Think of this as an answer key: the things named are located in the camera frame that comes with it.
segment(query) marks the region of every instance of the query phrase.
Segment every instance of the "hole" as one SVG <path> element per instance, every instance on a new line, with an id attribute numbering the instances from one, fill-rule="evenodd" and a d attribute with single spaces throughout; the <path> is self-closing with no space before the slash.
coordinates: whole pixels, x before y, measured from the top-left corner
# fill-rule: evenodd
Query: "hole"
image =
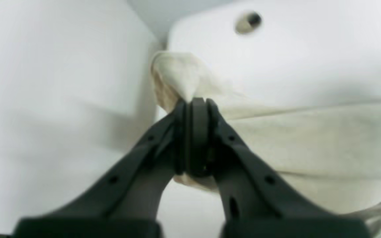
<path id="1" fill-rule="evenodd" d="M 257 12 L 247 12 L 236 22 L 235 30 L 237 33 L 247 35 L 260 27 L 263 19 Z"/>
<path id="2" fill-rule="evenodd" d="M 112 176 L 110 180 L 108 181 L 109 184 L 115 184 L 118 181 L 117 176 Z"/>
<path id="3" fill-rule="evenodd" d="M 275 184 L 275 180 L 273 177 L 271 177 L 270 175 L 266 176 L 264 178 L 264 180 L 268 183 L 268 184 L 271 184 L 271 185 L 274 185 Z"/>
<path id="4" fill-rule="evenodd" d="M 237 207 L 237 202 L 234 197 L 230 197 L 229 199 L 230 213 L 233 218 L 239 217 L 239 208 Z"/>

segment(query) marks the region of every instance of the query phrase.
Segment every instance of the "cloth fold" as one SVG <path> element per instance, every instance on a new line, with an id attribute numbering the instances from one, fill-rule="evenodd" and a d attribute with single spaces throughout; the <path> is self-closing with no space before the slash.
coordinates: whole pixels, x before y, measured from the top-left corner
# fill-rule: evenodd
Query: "cloth fold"
<path id="1" fill-rule="evenodd" d="M 213 99 L 250 149 L 317 205 L 337 214 L 377 210 L 381 202 L 381 100 L 273 108 L 238 92 L 190 53 L 157 53 L 151 75 L 157 103 L 167 113 L 179 98 Z M 216 191 L 214 182 L 188 175 L 174 179 Z M 381 229 L 375 231 L 378 237 Z"/>

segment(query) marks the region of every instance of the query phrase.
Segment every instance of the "white cloth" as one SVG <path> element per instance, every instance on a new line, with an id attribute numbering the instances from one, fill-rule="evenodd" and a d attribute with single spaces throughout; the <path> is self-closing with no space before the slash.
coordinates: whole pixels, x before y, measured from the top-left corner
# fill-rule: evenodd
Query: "white cloth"
<path id="1" fill-rule="evenodd" d="M 252 151 L 323 208 L 350 213 L 381 202 L 381 101 L 271 108 L 234 90 L 189 53 L 160 52 L 151 74 L 158 104 L 213 99 Z M 176 181 L 199 188 L 188 176 Z"/>

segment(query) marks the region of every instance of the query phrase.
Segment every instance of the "white surface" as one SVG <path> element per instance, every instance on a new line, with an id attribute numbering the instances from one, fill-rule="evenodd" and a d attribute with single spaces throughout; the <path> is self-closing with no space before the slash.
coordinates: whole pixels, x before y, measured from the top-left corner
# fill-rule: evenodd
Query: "white surface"
<path id="1" fill-rule="evenodd" d="M 235 21 L 253 10 L 263 25 L 252 35 L 237 35 Z M 233 3 L 179 21 L 168 48 L 195 54 L 219 78 L 267 106 L 381 98 L 381 0 Z M 196 223 L 202 230 L 221 229 Z"/>
<path id="2" fill-rule="evenodd" d="M 127 0 L 138 16 L 162 42 L 173 23 L 193 13 L 233 0 Z"/>
<path id="3" fill-rule="evenodd" d="M 83 192 L 152 124 L 159 48 L 123 0 L 0 1 L 0 233 Z"/>

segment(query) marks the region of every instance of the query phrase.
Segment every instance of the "cloth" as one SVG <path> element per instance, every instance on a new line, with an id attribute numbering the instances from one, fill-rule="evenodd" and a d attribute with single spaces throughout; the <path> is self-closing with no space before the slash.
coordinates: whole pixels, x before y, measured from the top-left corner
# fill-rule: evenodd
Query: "cloth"
<path id="1" fill-rule="evenodd" d="M 179 98 L 213 99 L 250 149 L 313 203 L 337 214 L 380 206 L 381 100 L 322 108 L 268 107 L 218 79 L 190 53 L 157 53 L 151 75 L 157 103 L 167 113 Z M 174 179 L 216 191 L 214 182 L 188 175 Z M 380 236 L 381 229 L 375 231 Z"/>

